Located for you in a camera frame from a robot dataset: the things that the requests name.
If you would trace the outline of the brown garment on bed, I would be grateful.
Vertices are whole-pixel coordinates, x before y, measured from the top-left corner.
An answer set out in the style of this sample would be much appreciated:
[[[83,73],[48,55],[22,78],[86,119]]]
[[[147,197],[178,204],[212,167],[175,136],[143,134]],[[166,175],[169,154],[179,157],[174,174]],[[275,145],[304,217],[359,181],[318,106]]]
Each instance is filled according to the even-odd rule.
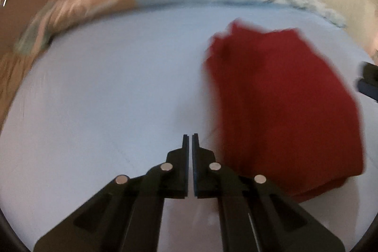
[[[1,128],[8,115],[12,101],[25,76],[30,71],[35,57],[7,52],[1,58],[0,117]]]

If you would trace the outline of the dark red knit sweater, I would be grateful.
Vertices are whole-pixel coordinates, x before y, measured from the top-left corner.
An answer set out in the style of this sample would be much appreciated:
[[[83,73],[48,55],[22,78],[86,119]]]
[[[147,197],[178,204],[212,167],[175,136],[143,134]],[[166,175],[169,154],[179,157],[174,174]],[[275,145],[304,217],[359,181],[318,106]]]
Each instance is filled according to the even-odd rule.
[[[306,201],[363,173],[356,101],[298,29],[234,21],[211,38],[204,66],[223,163],[236,174],[263,175]]]

